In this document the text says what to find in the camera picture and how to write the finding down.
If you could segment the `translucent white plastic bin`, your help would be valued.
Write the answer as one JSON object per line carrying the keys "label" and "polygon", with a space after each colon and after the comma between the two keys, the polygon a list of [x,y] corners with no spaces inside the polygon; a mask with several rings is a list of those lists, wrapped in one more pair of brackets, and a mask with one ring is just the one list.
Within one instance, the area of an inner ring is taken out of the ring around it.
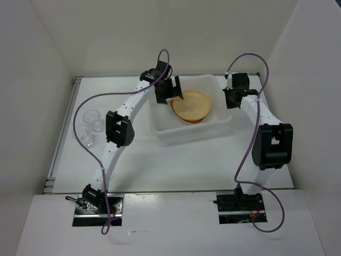
{"label": "translucent white plastic bin", "polygon": [[184,99],[147,103],[151,131],[164,143],[183,143],[217,135],[232,119],[218,79],[211,74],[180,78]]}

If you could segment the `clear glass cup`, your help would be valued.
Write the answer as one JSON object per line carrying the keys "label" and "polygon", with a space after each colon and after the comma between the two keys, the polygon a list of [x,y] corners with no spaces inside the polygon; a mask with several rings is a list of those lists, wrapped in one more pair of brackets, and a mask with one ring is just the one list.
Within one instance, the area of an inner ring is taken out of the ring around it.
{"label": "clear glass cup", "polygon": [[94,138],[91,129],[85,125],[76,125],[75,131],[77,133],[79,141],[85,146],[90,147],[93,144]]}
{"label": "clear glass cup", "polygon": [[83,114],[83,121],[90,126],[94,132],[103,128],[100,113],[96,109],[90,109]]}

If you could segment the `clear glass cup front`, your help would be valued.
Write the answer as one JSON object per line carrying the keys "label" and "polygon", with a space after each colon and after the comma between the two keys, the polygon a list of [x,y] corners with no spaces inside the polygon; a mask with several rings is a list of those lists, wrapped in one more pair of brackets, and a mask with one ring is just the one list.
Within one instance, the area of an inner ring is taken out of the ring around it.
{"label": "clear glass cup front", "polygon": [[79,141],[85,146],[90,147],[93,144],[94,138],[91,129],[85,125],[76,125],[75,131],[77,133]]}

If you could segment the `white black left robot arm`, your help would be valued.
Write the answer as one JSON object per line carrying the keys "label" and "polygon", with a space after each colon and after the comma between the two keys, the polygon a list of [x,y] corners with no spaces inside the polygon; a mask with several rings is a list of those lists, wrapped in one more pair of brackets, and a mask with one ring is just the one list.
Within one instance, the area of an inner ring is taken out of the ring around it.
{"label": "white black left robot arm", "polygon": [[99,170],[93,180],[83,189],[82,198],[78,201],[83,209],[94,213],[109,210],[109,202],[105,198],[109,188],[109,180],[123,150],[129,146],[135,137],[133,120],[142,106],[155,95],[157,103],[166,104],[168,99],[183,98],[180,79],[172,81],[170,64],[158,61],[154,69],[143,72],[134,91],[128,92],[127,100],[115,111],[107,112],[105,116],[106,145]]}

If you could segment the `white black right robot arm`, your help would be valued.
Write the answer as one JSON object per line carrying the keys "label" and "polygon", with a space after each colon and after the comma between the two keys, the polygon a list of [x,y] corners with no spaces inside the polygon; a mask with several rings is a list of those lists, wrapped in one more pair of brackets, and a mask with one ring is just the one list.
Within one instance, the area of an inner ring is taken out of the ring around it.
{"label": "white black right robot arm", "polygon": [[247,73],[225,73],[224,77],[227,108],[243,110],[255,126],[250,150],[243,158],[250,158],[255,167],[249,178],[237,180],[241,192],[233,197],[235,207],[244,210],[252,203],[251,196],[261,192],[269,177],[291,161],[294,129],[276,118],[259,92],[250,88]]}

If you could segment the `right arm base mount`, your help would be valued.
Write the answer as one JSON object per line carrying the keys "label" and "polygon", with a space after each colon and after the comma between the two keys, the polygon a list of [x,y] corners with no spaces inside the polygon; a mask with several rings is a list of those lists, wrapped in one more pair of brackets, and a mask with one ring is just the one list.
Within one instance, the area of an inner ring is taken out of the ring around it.
{"label": "right arm base mount", "polygon": [[261,194],[240,196],[237,193],[217,193],[213,203],[217,206],[220,225],[267,222]]}

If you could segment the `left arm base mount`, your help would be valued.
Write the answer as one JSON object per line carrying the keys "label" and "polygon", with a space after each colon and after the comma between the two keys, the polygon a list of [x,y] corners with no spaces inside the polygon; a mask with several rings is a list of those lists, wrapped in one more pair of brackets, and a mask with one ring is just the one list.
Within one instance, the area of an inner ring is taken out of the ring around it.
{"label": "left arm base mount", "polygon": [[[66,196],[67,201],[75,203],[73,227],[99,227],[103,226],[108,220],[106,204],[96,206],[86,203],[81,195],[77,197]],[[121,226],[123,221],[123,195],[108,195],[109,213],[111,218],[110,225]]]}

